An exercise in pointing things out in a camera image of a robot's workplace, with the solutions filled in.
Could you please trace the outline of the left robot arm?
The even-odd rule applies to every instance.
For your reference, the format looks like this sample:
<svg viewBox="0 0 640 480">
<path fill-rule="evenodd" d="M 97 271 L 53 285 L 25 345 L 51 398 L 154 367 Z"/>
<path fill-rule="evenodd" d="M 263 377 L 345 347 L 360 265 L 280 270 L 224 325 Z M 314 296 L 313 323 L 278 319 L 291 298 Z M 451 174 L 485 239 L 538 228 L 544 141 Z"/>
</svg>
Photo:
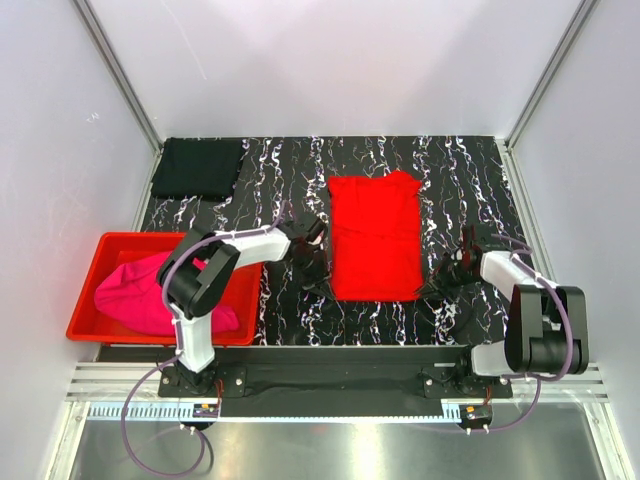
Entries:
<svg viewBox="0 0 640 480">
<path fill-rule="evenodd" d="M 215 388 L 213 310 L 240 268 L 284 261 L 299 273 L 305 291 L 333 300 L 322 247 L 327 231 L 314 214 L 239 232 L 191 229 L 156 276 L 176 337 L 173 371 L 163 381 L 196 396 Z"/>
</svg>

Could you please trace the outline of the red t shirt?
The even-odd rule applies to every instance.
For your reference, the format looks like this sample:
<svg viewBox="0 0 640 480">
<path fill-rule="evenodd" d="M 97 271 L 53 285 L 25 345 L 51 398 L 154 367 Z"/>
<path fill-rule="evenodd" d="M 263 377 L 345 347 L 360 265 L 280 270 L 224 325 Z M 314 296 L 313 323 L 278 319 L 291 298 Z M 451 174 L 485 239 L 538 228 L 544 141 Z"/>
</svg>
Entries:
<svg viewBox="0 0 640 480">
<path fill-rule="evenodd" d="M 421 182 L 402 171 L 333 176 L 331 288 L 339 301 L 408 302 L 423 285 Z"/>
</svg>

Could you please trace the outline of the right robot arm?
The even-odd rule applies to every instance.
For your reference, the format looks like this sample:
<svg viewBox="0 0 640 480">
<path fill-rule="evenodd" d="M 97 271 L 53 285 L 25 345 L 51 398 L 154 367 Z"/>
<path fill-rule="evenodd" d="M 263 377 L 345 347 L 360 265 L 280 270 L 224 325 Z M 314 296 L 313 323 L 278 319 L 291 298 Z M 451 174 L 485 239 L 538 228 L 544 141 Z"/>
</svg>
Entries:
<svg viewBox="0 0 640 480">
<path fill-rule="evenodd" d="M 525 262 L 524 242 L 476 224 L 462 229 L 417 294 L 448 299 L 471 284 L 495 287 L 507 301 L 504 338 L 467 347 L 453 367 L 428 382 L 464 397 L 486 395 L 512 379 L 557 382 L 584 373 L 589 364 L 586 298 L 582 289 L 559 285 Z"/>
</svg>

